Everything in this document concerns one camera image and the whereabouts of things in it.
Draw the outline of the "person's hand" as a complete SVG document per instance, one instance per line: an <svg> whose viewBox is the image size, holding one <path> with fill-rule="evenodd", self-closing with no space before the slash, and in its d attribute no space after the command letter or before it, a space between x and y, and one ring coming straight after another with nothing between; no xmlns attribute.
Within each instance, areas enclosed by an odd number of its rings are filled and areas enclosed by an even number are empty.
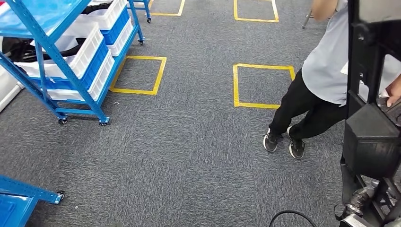
<svg viewBox="0 0 401 227"><path fill-rule="evenodd" d="M387 107L391 107L401 98L401 74L386 88L389 98Z"/></svg>

